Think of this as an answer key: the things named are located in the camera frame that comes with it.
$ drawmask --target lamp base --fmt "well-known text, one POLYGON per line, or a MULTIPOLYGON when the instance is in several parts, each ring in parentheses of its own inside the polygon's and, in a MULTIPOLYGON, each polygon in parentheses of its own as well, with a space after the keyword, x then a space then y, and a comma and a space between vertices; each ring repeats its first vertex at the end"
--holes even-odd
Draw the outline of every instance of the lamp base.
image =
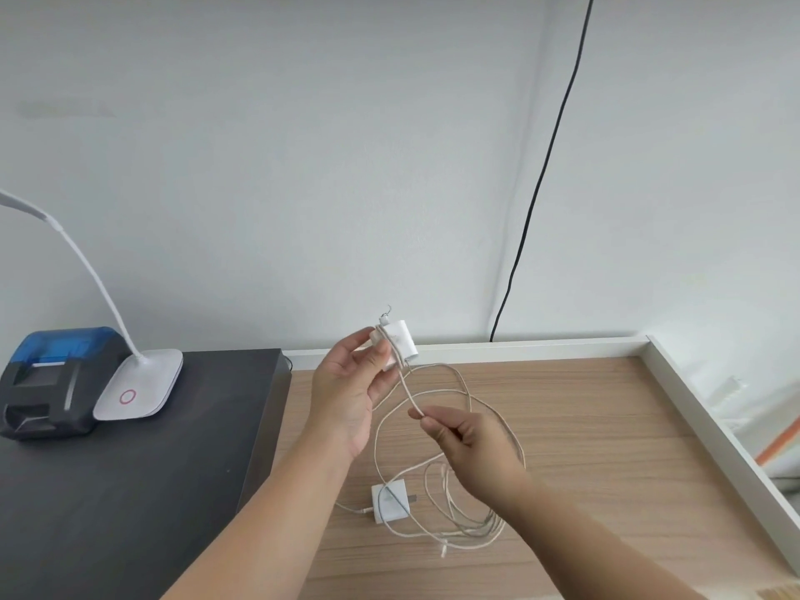
POLYGON ((95 419, 118 421, 158 413, 183 367, 179 350, 149 350, 128 356, 95 404, 95 419))

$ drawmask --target left hand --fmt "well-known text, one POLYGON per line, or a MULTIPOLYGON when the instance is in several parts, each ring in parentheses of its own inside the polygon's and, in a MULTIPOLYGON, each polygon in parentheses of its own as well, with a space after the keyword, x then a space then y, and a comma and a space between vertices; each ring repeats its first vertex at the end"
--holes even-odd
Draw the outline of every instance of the left hand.
POLYGON ((345 444, 350 458, 370 439, 372 407, 398 381, 398 368, 383 372, 391 345, 385 339, 375 347, 356 351, 369 338, 368 326, 336 343, 314 372, 311 411, 305 432, 333 433, 345 444))

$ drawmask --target white desk lamp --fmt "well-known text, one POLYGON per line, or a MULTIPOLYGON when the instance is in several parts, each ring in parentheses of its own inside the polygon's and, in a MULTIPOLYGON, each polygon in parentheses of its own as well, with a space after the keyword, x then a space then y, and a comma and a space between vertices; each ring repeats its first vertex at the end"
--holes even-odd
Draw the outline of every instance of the white desk lamp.
POLYGON ((58 221, 30 202, 2 190, 0 190, 0 205, 28 213, 40 221, 45 221, 47 225, 61 234, 61 237, 75 251, 83 266, 95 280, 95 284, 114 314, 122 336, 125 338, 131 355, 117 368, 97 400, 95 419, 98 421, 135 419, 158 413, 170 396, 175 380, 181 372, 183 353, 179 350, 147 350, 144 352, 137 350, 125 328, 122 316, 119 315, 111 296, 105 290, 103 281, 58 221))

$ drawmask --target white cable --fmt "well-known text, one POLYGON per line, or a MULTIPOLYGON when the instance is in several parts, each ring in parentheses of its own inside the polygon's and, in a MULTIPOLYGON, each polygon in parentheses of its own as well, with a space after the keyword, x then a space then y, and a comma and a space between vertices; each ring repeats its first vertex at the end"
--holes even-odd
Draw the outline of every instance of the white cable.
MULTIPOLYGON (((392 390, 386 395, 386 397, 381 402, 377 403, 375 405, 375 408, 373 409, 373 412, 377 411, 386 402, 386 400, 388 400, 391 397, 391 395, 393 393, 395 393, 395 389, 396 388, 398 388, 399 386, 403 387, 403 390, 405 391, 405 398, 400 403, 396 404, 395 407, 392 410, 390 410, 388 413, 386 413, 383 416, 383 418, 381 419, 380 423, 377 424, 377 428, 375 429, 375 440, 374 440, 374 444, 373 444, 373 453, 372 453, 373 462, 375 463, 375 471, 377 472, 377 475, 381 478, 381 482, 384 484, 384 486, 381 488, 380 492, 383 493, 384 491, 388 491, 393 497, 395 497, 395 500, 397 501, 397 504, 399 504, 400 506, 403 507, 403 509, 405 510, 405 513, 408 514, 408 516, 415 522, 415 524, 419 527, 421 532, 419 532, 419 533, 401 533, 401 532, 393 529, 391 527, 391 525, 386 520, 383 520, 383 524, 389 530, 389 532, 391 532, 393 535, 397 535, 398 537, 404 537, 404 538, 431 537, 431 538, 433 538, 438 543, 442 544, 442 557, 445 556, 445 553, 446 553, 448 547, 454 547, 454 548, 460 549, 460 550, 479 550, 479 549, 481 549, 483 547, 486 547, 487 545, 492 544, 495 541, 495 539, 497 539, 497 537, 503 532, 503 529, 505 528, 505 522, 493 510, 489 510, 489 512, 485 515, 485 518, 483 520, 474 520, 473 518, 467 516, 463 512, 463 510, 458 507, 458 505, 455 503, 455 500, 454 500, 452 494, 450 493, 450 472, 453 471, 453 470, 452 470, 452 468, 450 467, 450 465, 446 461, 438 461, 438 459, 444 457, 444 453, 439 452, 439 453, 435 454, 433 457, 427 458, 425 461, 422 461, 420 463, 412 465, 411 467, 407 467, 407 468, 405 468, 405 470, 395 474, 390 480, 387 481, 385 479, 385 477, 383 476, 383 473, 381 472, 380 466, 377 463, 378 462, 378 458, 377 458, 378 457, 378 453, 377 453, 378 452, 378 448, 377 448, 378 447, 378 443, 377 443, 378 442, 378 436, 380 435, 381 427, 385 423, 386 419, 389 418, 389 416, 391 416, 393 413, 397 412, 397 410, 399 410, 403 405, 405 405, 405 403, 407 403, 407 402, 411 403, 414 406, 414 408, 417 410, 418 413, 423 414, 423 412, 419 408, 419 405, 417 404, 417 400, 416 400, 420 396, 430 395, 432 393, 461 393, 462 395, 466 396, 466 407, 467 407, 467 410, 470 413, 472 412, 472 401, 475 400, 476 402, 483 404, 486 408, 491 410, 492 413, 495 414, 495 416, 497 416, 497 419, 499 419, 500 423, 502 423, 503 427, 505 428, 505 431, 510 435, 510 438, 513 440, 513 442, 515 444, 515 447, 517 449, 517 454, 519 455, 519 459, 522 462, 522 466, 524 467, 525 466, 525 451, 523 450, 522 445, 520 444, 520 442, 519 442, 516 434, 514 433, 514 431, 509 427, 508 423, 503 418, 503 415, 498 413, 495 410, 494 407, 492 407, 491 405, 487 404, 486 402, 484 402, 480 398, 477 398, 477 397, 473 396, 472 393, 470 393, 470 389, 467 386, 466 382, 464 381, 464 377, 462 376, 462 374, 457 369, 455 369, 453 366, 450 366, 450 365, 447 365, 447 364, 426 364, 426 365, 420 365, 420 366, 415 366, 415 367, 408 366, 408 363, 406 361, 404 361, 400 357, 400 352, 398 351, 397 347, 395 346, 395 343, 391 340, 391 337, 389 337, 386 332, 383 332, 382 334, 390 342, 390 344, 392 346, 392 350, 395 352, 395 358, 397 359, 397 362, 405 364, 405 368, 407 369, 407 372, 405 372, 403 370, 403 368, 400 368, 400 379, 399 379, 399 381, 397 381, 397 383, 395 384, 395 387, 393 387, 392 390), (462 388, 460 390, 452 390, 452 389, 427 390, 427 391, 420 391, 420 392, 417 392, 417 393, 411 393, 411 391, 408 388, 408 385, 405 383, 405 380, 408 377, 410 377, 413 373, 418 371, 418 370, 428 369, 428 368, 432 368, 432 367, 435 367, 435 366, 442 366, 444 368, 452 370, 456 374, 456 376, 458 377, 458 381, 460 382, 462 388), (441 480, 441 484, 442 484, 442 492, 443 492, 443 494, 445 496, 445 500, 446 500, 445 507, 442 507, 434 499, 434 497, 431 494, 430 489, 428 487, 428 472, 429 472, 430 468, 433 465, 440 465, 441 466, 441 469, 440 469, 440 480, 441 480), (422 473, 423 482, 425 484, 425 494, 428 495, 428 499, 434 504, 434 506, 439 511, 439 513, 442 514, 445 517, 445 519, 448 520, 451 524, 455 525, 455 530, 432 532, 432 531, 426 529, 425 526, 422 525, 414 517, 413 514, 411 514, 410 510, 407 510, 405 508, 405 505, 399 500, 399 498, 394 493, 394 491, 389 487, 389 484, 394 482, 394 480, 397 480, 398 478, 400 478, 402 475, 407 474, 410 471, 416 470, 416 469, 418 469, 420 467, 423 467, 423 466, 425 466, 425 470, 422 473), (468 544, 455 543, 455 542, 451 541, 451 539, 454 538, 454 537, 463 537, 463 538, 467 538, 468 537, 468 538, 473 538, 473 539, 480 539, 481 541, 474 542, 474 543, 468 543, 468 544)), ((378 507, 378 512, 380 512, 380 501, 376 501, 375 504, 378 507)), ((364 514, 364 513, 366 513, 367 510, 368 511, 372 511, 371 508, 365 508, 365 510, 354 510, 354 509, 352 509, 350 507, 346 507, 345 505, 342 505, 340 503, 336 503, 336 505, 338 505, 339 507, 341 507, 341 508, 343 508, 343 509, 345 509, 347 511, 354 512, 356 514, 364 514)))
POLYGON ((119 315, 119 311, 117 311, 117 307, 115 306, 114 302, 111 300, 111 295, 109 295, 108 291, 105 289, 105 284, 103 280, 100 279, 95 268, 92 267, 91 263, 83 256, 83 252, 78 248, 78 245, 72 241, 72 238, 67 234, 61 224, 55 220, 54 217, 49 215, 44 210, 40 209, 38 206, 31 204, 29 201, 25 201, 20 197, 13 196, 7 191, 0 190, 0 205, 8 206, 9 208, 13 208, 15 210, 19 210, 24 213, 28 213, 29 215, 41 220, 45 221, 47 225, 52 227, 56 230, 64 241, 70 245, 70 248, 77 254, 77 257, 83 263, 83 266, 89 272, 92 279, 95 280, 95 284, 100 289, 100 293, 102 294, 103 298, 105 299, 105 303, 111 309, 111 312, 114 314, 114 318, 117 321, 117 325, 119 326, 120 331, 122 332, 122 336, 125 339, 125 343, 128 345, 128 349, 132 352, 137 360, 146 360, 146 358, 142 355, 142 353, 136 349, 133 340, 130 338, 128 334, 128 329, 125 328, 125 322, 123 322, 123 318, 119 315))

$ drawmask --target dark gray table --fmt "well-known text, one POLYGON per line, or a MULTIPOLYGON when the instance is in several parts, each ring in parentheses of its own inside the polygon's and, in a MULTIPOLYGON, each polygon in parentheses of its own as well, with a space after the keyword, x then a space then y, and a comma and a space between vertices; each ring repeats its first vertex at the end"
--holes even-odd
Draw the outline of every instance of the dark gray table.
POLYGON ((163 410, 87 436, 0 437, 0 598, 149 600, 270 473, 280 350, 188 352, 163 410))

